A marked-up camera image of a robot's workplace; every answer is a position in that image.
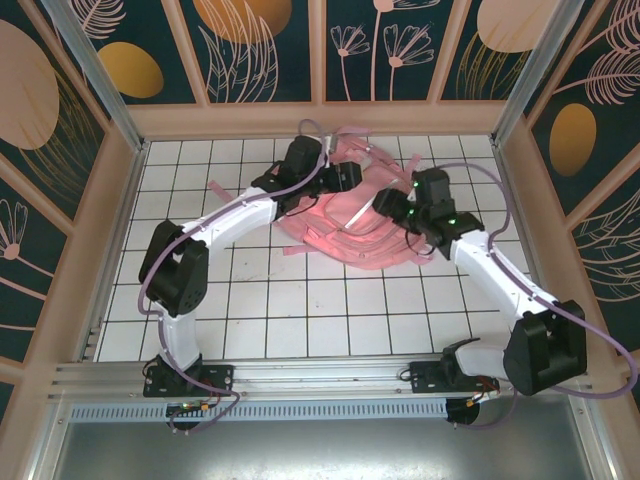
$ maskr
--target pink floral line drawing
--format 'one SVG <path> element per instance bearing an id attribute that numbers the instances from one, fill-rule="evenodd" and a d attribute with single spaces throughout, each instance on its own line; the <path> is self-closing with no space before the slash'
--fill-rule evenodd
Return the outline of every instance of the pink floral line drawing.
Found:
<path id="1" fill-rule="evenodd" d="M 209 51 L 207 91 L 216 103 L 255 102 L 264 92 L 269 94 L 266 101 L 270 102 L 278 88 L 278 52 L 269 26 L 262 17 L 256 18 L 246 2 L 246 22 L 234 2 L 218 3 L 230 21 L 224 21 L 211 0 L 203 0 L 202 6 L 209 24 L 220 32 L 220 37 L 231 41 L 224 42 L 215 34 L 212 37 L 198 27 Z"/>
<path id="2" fill-rule="evenodd" d="M 20 256 L 20 244 L 27 227 L 28 216 L 29 210 L 20 202 L 16 202 L 13 212 L 11 212 L 9 202 L 4 198 L 0 200 L 0 260 L 17 260 L 39 273 L 53 277 L 53 273 L 34 265 Z M 0 277 L 0 283 L 42 301 L 47 298 L 46 295 L 3 277 Z"/>
<path id="3" fill-rule="evenodd" d="M 431 43 L 428 30 L 429 27 L 408 26 L 398 37 L 398 25 L 384 29 L 384 46 L 389 57 L 389 65 L 391 65 L 389 100 L 393 100 L 393 81 L 396 68 L 419 65 L 433 60 L 433 49 L 427 49 Z"/>
<path id="4" fill-rule="evenodd" d="M 585 219 L 574 238 L 598 300 L 640 297 L 640 191 L 618 208 Z"/>
<path id="5" fill-rule="evenodd" d="M 585 43 L 585 51 L 595 41 L 606 37 L 611 51 L 602 54 L 583 80 L 557 88 L 553 94 L 584 85 L 592 104 L 623 105 L 640 87 L 640 0 L 618 0 L 609 26 Z"/>
<path id="6" fill-rule="evenodd" d="M 352 55 L 360 55 L 370 50 L 369 42 L 365 42 L 366 35 L 362 31 L 362 25 L 359 27 L 333 27 L 331 29 L 331 40 L 340 55 L 340 66 L 342 68 L 342 83 L 344 91 L 347 95 L 347 101 L 351 101 L 349 94 L 349 85 L 347 83 L 347 74 L 344 68 L 344 59 Z"/>
<path id="7" fill-rule="evenodd" d="M 380 18 L 383 13 L 394 10 L 418 10 L 438 5 L 440 0 L 373 0 L 373 6 L 378 13 L 373 28 L 373 47 L 371 49 L 371 101 L 376 100 L 376 53 L 378 47 L 378 32 L 380 30 Z"/>

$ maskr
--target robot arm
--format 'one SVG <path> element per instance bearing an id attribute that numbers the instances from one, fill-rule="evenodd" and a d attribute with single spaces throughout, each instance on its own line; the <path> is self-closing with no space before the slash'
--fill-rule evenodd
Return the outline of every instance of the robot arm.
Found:
<path id="1" fill-rule="evenodd" d="M 383 190 L 374 209 L 391 217 L 412 233 L 424 234 L 447 260 L 469 274 L 483 293 L 499 308 L 507 328 L 504 333 L 457 342 L 444 350 L 442 368 L 451 384 L 456 377 L 487 376 L 507 379 L 524 395 L 533 395 L 586 371 L 585 330 L 547 310 L 540 297 L 584 318 L 573 301 L 559 303 L 520 272 L 496 247 L 489 252 L 489 235 L 470 213 L 458 213 L 449 190 L 449 177 L 433 168 L 413 173 L 414 190 Z M 533 292 L 527 295 L 513 281 L 518 279 Z"/>

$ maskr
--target leaf illustration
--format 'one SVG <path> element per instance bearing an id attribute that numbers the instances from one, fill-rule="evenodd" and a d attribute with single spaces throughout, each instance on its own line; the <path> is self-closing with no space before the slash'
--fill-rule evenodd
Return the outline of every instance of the leaf illustration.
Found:
<path id="1" fill-rule="evenodd" d="M 126 16 L 123 0 L 69 0 L 89 38 L 106 40 Z"/>
<path id="2" fill-rule="evenodd" d="M 605 35 L 620 53 L 640 48 L 640 0 L 618 0 Z"/>
<path id="3" fill-rule="evenodd" d="M 587 97 L 592 103 L 624 104 L 640 87 L 640 50 L 602 55 L 593 64 L 585 80 Z"/>

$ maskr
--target flower illustration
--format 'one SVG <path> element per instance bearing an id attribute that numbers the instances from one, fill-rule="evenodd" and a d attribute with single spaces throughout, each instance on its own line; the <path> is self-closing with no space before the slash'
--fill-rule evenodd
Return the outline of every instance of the flower illustration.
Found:
<path id="1" fill-rule="evenodd" d="M 393 77 L 396 68 L 419 65 L 433 60 L 434 51 L 432 48 L 427 48 L 431 43 L 428 30 L 429 27 L 408 26 L 398 37 L 398 25 L 384 29 L 384 46 L 389 57 L 389 65 L 391 65 L 389 100 L 393 100 Z"/>
<path id="2" fill-rule="evenodd" d="M 17 260 L 29 268 L 36 270 L 44 275 L 53 277 L 53 274 L 46 270 L 34 265 L 33 263 L 25 260 L 20 256 L 20 244 L 24 237 L 24 232 L 27 227 L 27 218 L 29 216 L 29 210 L 26 206 L 20 202 L 16 202 L 11 211 L 9 202 L 4 198 L 0 200 L 0 260 L 13 261 Z M 12 282 L 6 278 L 0 277 L 0 284 L 6 285 L 9 288 L 13 288 L 19 292 L 29 295 L 39 300 L 45 300 L 47 297 L 39 292 L 31 290 L 23 285 Z M 0 325 L 2 328 L 20 329 L 18 327 L 9 327 L 6 325 Z"/>
<path id="3" fill-rule="evenodd" d="M 340 55 L 340 66 L 342 67 L 342 82 L 344 83 L 344 91 L 347 94 L 347 100 L 351 101 L 349 95 L 349 86 L 347 84 L 347 75 L 344 69 L 344 59 L 350 55 L 359 55 L 368 52 L 370 49 L 369 42 L 365 42 L 366 35 L 362 31 L 362 25 L 359 27 L 333 27 L 331 29 L 331 39 Z"/>
<path id="4" fill-rule="evenodd" d="M 373 27 L 373 48 L 371 54 L 371 101 L 376 99 L 376 52 L 378 47 L 378 31 L 380 16 L 394 10 L 418 10 L 436 6 L 440 0 L 373 0 L 373 6 L 378 11 L 376 24 Z"/>

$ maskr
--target purple cable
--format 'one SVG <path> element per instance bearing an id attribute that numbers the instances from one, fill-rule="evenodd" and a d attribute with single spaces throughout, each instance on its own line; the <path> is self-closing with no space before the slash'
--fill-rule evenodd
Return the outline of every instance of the purple cable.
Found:
<path id="1" fill-rule="evenodd" d="M 216 221 L 218 218 L 222 217 L 223 215 L 226 215 L 227 213 L 233 211 L 234 209 L 236 209 L 236 208 L 238 208 L 238 207 L 240 207 L 242 205 L 246 205 L 248 203 L 255 202 L 257 200 L 262 200 L 262 199 L 265 199 L 265 198 L 275 197 L 275 196 L 278 196 L 278 195 L 286 195 L 288 193 L 291 193 L 291 192 L 293 192 L 293 191 L 305 186 L 307 183 L 309 183 L 313 179 L 313 177 L 316 176 L 316 174 L 320 171 L 320 169 L 325 164 L 325 156 L 327 154 L 326 135 L 325 135 L 322 127 L 317 122 L 315 122 L 313 120 L 310 120 L 308 118 L 305 118 L 304 120 L 301 120 L 300 123 L 298 124 L 298 133 L 299 134 L 302 134 L 302 127 L 304 126 L 305 123 L 311 124 L 316 129 L 316 131 L 317 131 L 317 133 L 320 136 L 321 141 L 322 141 L 322 149 L 320 151 L 320 156 L 318 157 L 318 163 L 316 164 L 316 166 L 313 169 L 313 171 L 304 180 L 302 180 L 300 183 L 294 185 L 293 187 L 285 188 L 285 189 L 279 190 L 277 192 L 270 192 L 270 193 L 263 193 L 263 194 L 260 194 L 260 195 L 256 195 L 254 197 L 250 197 L 250 198 L 246 199 L 244 202 L 232 203 L 232 204 L 226 205 L 225 207 L 221 208 L 215 214 L 211 215 L 211 217 L 209 217 L 204 222 L 202 222 L 201 225 L 199 225 L 197 227 L 194 227 L 191 230 L 188 230 L 187 232 L 183 233 L 180 237 L 175 239 L 173 242 L 171 242 L 169 244 L 169 246 L 167 246 L 167 248 L 165 248 L 162 251 L 162 253 L 158 256 L 158 258 L 156 259 L 155 263 L 149 269 L 149 273 L 147 273 L 147 276 L 145 277 L 144 282 L 142 282 L 142 287 L 140 288 L 140 293 L 138 295 L 138 311 L 140 313 L 142 313 L 143 315 L 153 315 L 153 314 L 155 314 L 155 315 L 158 316 L 158 336 L 160 337 L 160 345 L 162 346 L 162 350 L 165 353 L 165 355 L 167 357 L 167 361 L 168 361 L 169 365 L 171 366 L 171 368 L 173 368 L 176 372 L 178 372 L 178 375 L 180 375 L 184 380 L 186 380 L 187 382 L 189 382 L 189 383 L 191 383 L 191 384 L 193 384 L 193 385 L 195 385 L 197 387 L 200 387 L 203 390 L 206 390 L 207 392 L 217 393 L 217 394 L 220 394 L 220 395 L 231 394 L 231 395 L 233 395 L 235 397 L 233 402 L 228 407 L 223 409 L 218 415 L 216 415 L 211 420 L 208 420 L 207 422 L 201 422 L 200 424 L 198 424 L 197 426 L 192 428 L 189 431 L 191 433 L 196 433 L 198 431 L 204 430 L 205 428 L 207 428 L 207 427 L 213 425 L 214 423 L 216 423 L 220 418 L 225 416 L 227 413 L 229 413 L 229 411 L 233 407 L 235 407 L 238 404 L 238 402 L 240 401 L 240 394 L 237 393 L 237 392 L 234 392 L 233 390 L 225 390 L 225 389 L 222 389 L 222 388 L 216 388 L 216 387 L 212 387 L 212 386 L 209 386 L 209 385 L 205 385 L 204 383 L 201 383 L 201 382 L 191 378 L 189 375 L 187 375 L 185 372 L 182 371 L 182 369 L 178 366 L 177 362 L 175 361 L 175 358 L 173 358 L 173 356 L 171 355 L 171 352 L 167 348 L 167 340 L 166 340 L 166 338 L 164 336 L 164 330 L 162 328 L 162 322 L 164 320 L 163 312 L 160 311 L 160 310 L 151 310 L 151 309 L 147 310 L 144 307 L 144 299 L 145 299 L 146 291 L 149 288 L 149 284 L 151 283 L 151 279 L 156 274 L 156 272 L 160 268 L 160 265 L 165 260 L 165 258 L 167 258 L 174 251 L 174 249 L 178 245 L 180 245 L 182 242 L 184 242 L 185 240 L 190 238 L 191 235 L 193 235 L 197 231 L 204 231 L 204 229 L 208 225 L 210 225 L 211 223 Z"/>
<path id="2" fill-rule="evenodd" d="M 439 168 L 449 168 L 449 167 L 465 167 L 465 168 L 474 168 L 476 170 L 479 170 L 481 172 L 483 172 L 485 175 L 487 175 L 489 178 L 491 178 L 491 180 L 493 181 L 493 183 L 495 183 L 498 188 L 500 189 L 500 192 L 502 193 L 502 196 L 504 197 L 505 203 L 507 205 L 507 216 L 505 218 L 505 222 L 504 225 L 502 225 L 502 227 L 500 227 L 498 230 L 496 230 L 495 232 L 492 232 L 489 235 L 489 242 L 487 245 L 487 248 L 489 249 L 489 255 L 491 255 L 491 258 L 493 259 L 493 261 L 496 263 L 496 265 L 498 266 L 498 268 L 500 268 L 500 270 L 502 270 L 502 272 L 509 277 L 509 279 L 515 283 L 524 293 L 526 293 L 527 295 L 529 295 L 531 298 L 533 298 L 536 302 L 538 302 L 540 305 L 543 305 L 544 307 L 548 308 L 549 310 L 551 310 L 552 312 L 554 312 L 556 315 L 560 315 L 564 318 L 567 318 L 568 320 L 571 320 L 574 323 L 577 323 L 578 325 L 580 325 L 582 328 L 584 328 L 585 330 L 588 330 L 592 333 L 595 333 L 596 335 L 598 335 L 600 338 L 602 338 L 604 341 L 606 341 L 607 343 L 609 343 L 610 345 L 613 346 L 613 348 L 615 348 L 620 355 L 622 355 L 625 360 L 627 360 L 627 362 L 629 362 L 629 368 L 630 368 L 630 377 L 629 377 L 629 381 L 627 382 L 626 385 L 624 385 L 623 387 L 620 387 L 618 390 L 614 390 L 612 392 L 605 392 L 605 393 L 586 393 L 586 392 L 579 392 L 576 390 L 571 390 L 568 388 L 564 388 L 564 387 L 551 387 L 553 390 L 560 392 L 560 393 L 564 393 L 567 395 L 573 395 L 575 397 L 581 397 L 581 398 L 587 398 L 587 399 L 593 399 L 593 400 L 607 400 L 610 398 L 615 398 L 615 397 L 619 397 L 620 395 L 624 395 L 625 393 L 628 393 L 631 391 L 631 389 L 636 385 L 637 381 L 638 381 L 638 366 L 636 365 L 635 360 L 633 359 L 633 357 L 631 356 L 631 354 L 629 353 L 629 351 L 624 348 L 620 342 L 618 342 L 617 340 L 615 340 L 614 338 L 612 338 L 611 336 L 607 335 L 606 333 L 604 333 L 603 331 L 601 331 L 600 329 L 594 327 L 593 325 L 585 322 L 584 320 L 582 320 L 581 318 L 573 315 L 572 313 L 569 313 L 559 307 L 557 307 L 556 305 L 542 299 L 539 298 L 538 296 L 536 296 L 533 292 L 533 290 L 531 290 L 526 284 L 524 284 L 523 282 L 520 281 L 519 278 L 517 278 L 513 273 L 511 273 L 509 271 L 509 269 L 507 267 L 504 266 L 504 264 L 500 261 L 500 258 L 498 258 L 498 256 L 495 254 L 494 250 L 493 250 L 493 242 L 495 240 L 495 238 L 500 235 L 501 233 L 503 233 L 504 231 L 507 230 L 507 228 L 509 227 L 509 223 L 511 222 L 511 205 L 509 203 L 509 199 L 507 197 L 507 193 L 504 190 L 504 187 L 502 185 L 502 182 L 500 182 L 500 180 L 498 178 L 496 178 L 496 176 L 491 173 L 489 170 L 480 167 L 479 165 L 474 165 L 471 163 L 449 163 L 447 165 L 441 165 Z"/>

